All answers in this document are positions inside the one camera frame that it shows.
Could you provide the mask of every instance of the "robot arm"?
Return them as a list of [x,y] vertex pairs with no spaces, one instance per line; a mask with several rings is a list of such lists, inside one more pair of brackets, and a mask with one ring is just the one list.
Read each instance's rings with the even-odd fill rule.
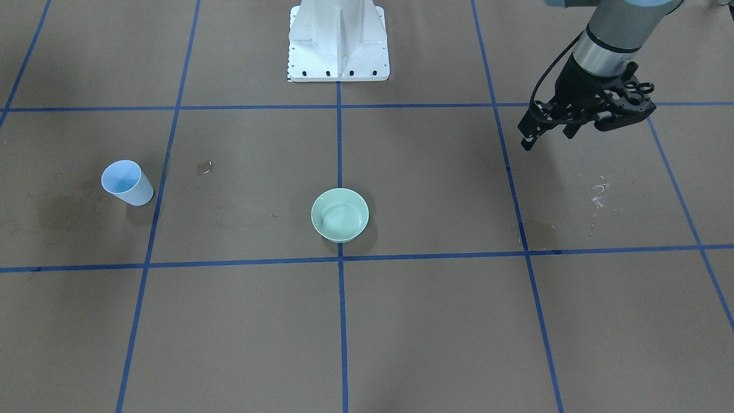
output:
[[[683,0],[545,0],[565,7],[596,5],[586,29],[556,58],[533,90],[528,111],[517,126],[529,151],[540,135],[564,125],[570,139],[588,122],[609,131],[643,121],[655,110],[651,83],[635,77],[631,59],[662,18]],[[555,96],[535,100],[551,68],[575,45],[556,80]]]

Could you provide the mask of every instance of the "mint green bowl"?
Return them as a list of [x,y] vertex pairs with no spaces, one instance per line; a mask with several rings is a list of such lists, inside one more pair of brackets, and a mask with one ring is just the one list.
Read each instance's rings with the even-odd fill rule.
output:
[[367,226],[369,208],[353,190],[335,188],[322,193],[311,208],[311,223],[324,238],[334,243],[353,240]]

